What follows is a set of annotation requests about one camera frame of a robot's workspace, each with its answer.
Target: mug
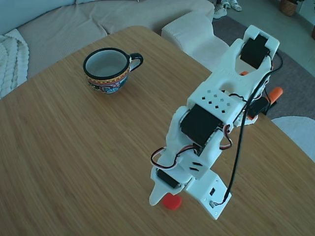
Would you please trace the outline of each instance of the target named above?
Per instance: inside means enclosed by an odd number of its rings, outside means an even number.
[[[129,73],[143,63],[139,53],[126,54],[118,48],[102,48],[92,52],[83,62],[89,85],[103,93],[118,91],[127,81]]]

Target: rug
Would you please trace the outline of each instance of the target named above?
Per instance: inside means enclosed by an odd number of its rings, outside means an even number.
[[[228,16],[219,20],[213,20],[213,28],[215,35],[228,45],[231,45],[237,38],[243,38],[247,29],[244,25]],[[283,88],[283,95],[278,99],[278,103],[270,109],[267,116],[270,119],[286,116],[301,116],[315,119],[314,76],[286,53],[279,50],[278,52],[283,58],[283,67],[270,77],[267,91],[280,86]],[[279,59],[276,57],[274,61],[275,67],[279,65]]]

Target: bamboo table top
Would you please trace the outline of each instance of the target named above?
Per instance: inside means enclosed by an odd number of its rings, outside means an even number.
[[[88,87],[82,69],[102,47],[144,57],[111,95]],[[0,100],[0,235],[313,236],[315,163],[263,115],[245,128],[232,198],[217,221],[185,192],[176,211],[149,205],[150,155],[209,75],[157,34],[131,27]],[[236,143],[238,129],[231,137]],[[226,184],[235,151],[212,167]]]

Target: white knit blanket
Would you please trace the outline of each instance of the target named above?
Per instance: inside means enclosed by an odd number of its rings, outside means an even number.
[[[17,29],[0,35],[0,99],[27,80],[29,54]]]

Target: white 3d-printed robot arm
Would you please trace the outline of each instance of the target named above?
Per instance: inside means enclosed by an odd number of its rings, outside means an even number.
[[[266,38],[265,47],[269,55],[255,69],[240,59],[243,46],[248,39],[256,39],[258,35]],[[180,107],[173,116],[169,131],[166,135],[166,149],[161,153],[158,164],[171,166],[179,150],[192,141],[181,129],[183,119],[197,105],[215,117],[222,126],[229,125],[229,131],[239,126],[245,101],[248,100],[261,79],[271,70],[272,58],[279,47],[279,41],[254,26],[250,26],[243,39],[237,39],[222,56],[221,64],[212,72],[209,78],[191,94],[187,105]],[[257,97],[262,93],[262,86]],[[254,123],[247,119],[246,124]],[[195,153],[187,150],[179,155],[177,164],[167,170],[160,170],[153,166],[151,179],[155,186],[150,195],[150,204],[156,205],[166,193],[178,194],[183,189],[195,197],[210,215],[217,219],[228,200],[218,206],[226,192],[226,186],[220,177],[210,170],[216,159],[220,156],[220,142],[223,139],[222,129],[216,128],[205,142],[202,151]]]

